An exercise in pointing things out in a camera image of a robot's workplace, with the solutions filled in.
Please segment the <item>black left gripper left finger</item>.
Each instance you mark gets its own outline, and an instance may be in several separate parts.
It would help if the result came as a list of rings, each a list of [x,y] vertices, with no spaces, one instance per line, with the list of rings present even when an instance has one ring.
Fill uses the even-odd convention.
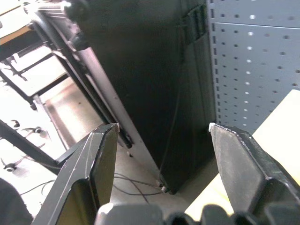
[[[89,134],[63,165],[31,225],[94,225],[98,209],[110,201],[118,135],[117,124]]]

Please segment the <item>grey perforated metal panel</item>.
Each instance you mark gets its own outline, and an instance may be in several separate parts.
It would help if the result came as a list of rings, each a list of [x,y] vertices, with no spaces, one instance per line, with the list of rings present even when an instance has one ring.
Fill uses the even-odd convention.
[[[300,90],[300,0],[207,0],[217,123],[255,132]]]

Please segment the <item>black metal table frame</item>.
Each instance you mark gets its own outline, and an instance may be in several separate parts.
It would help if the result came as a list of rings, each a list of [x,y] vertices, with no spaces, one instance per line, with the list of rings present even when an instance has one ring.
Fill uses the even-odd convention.
[[[86,138],[83,138],[80,142],[63,153],[58,159],[54,160],[2,120],[0,120],[0,136],[56,175],[58,175],[66,160],[69,159],[83,144],[83,141],[86,140]]]

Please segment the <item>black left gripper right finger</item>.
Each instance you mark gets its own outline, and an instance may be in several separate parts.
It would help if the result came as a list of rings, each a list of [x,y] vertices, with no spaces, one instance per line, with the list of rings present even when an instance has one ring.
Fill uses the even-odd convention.
[[[300,185],[250,133],[216,123],[209,125],[209,132],[218,172],[234,211],[261,216],[271,203],[300,206]]]

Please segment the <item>white table with black frame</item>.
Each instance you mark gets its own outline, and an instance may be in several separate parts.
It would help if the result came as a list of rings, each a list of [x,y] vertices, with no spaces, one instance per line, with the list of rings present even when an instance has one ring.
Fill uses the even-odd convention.
[[[35,96],[41,96],[68,79],[64,67],[52,50],[30,46],[0,61],[0,87],[12,88],[32,110]]]

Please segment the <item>black cabinet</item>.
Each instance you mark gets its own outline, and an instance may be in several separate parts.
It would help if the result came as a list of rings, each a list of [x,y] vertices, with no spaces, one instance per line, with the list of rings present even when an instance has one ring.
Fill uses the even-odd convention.
[[[75,20],[172,194],[211,157],[215,121],[206,0],[71,0]]]

